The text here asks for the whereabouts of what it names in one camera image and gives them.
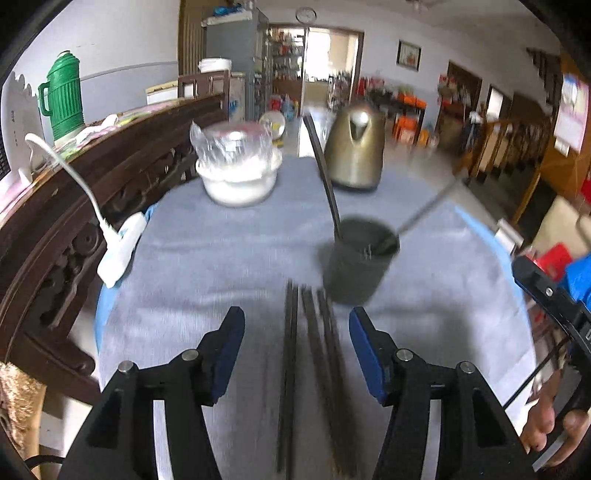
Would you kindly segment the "person's right hand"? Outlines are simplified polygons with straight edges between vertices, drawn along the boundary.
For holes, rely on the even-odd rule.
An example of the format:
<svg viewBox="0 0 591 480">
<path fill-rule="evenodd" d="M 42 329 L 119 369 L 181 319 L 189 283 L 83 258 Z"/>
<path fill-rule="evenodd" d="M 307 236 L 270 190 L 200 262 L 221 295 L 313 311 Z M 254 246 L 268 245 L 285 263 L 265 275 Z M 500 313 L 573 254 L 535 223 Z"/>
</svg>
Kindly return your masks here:
<svg viewBox="0 0 591 480">
<path fill-rule="evenodd" d="M 527 453 L 546 447 L 548 435 L 554 430 L 556 412 L 554 401 L 562 382 L 563 371 L 555 371 L 539 392 L 539 399 L 529 413 L 520 440 Z M 564 418 L 563 429 L 567 438 L 558 451 L 544 464 L 551 468 L 563 463 L 580 445 L 590 426 L 589 413 L 572 410 Z"/>
</svg>

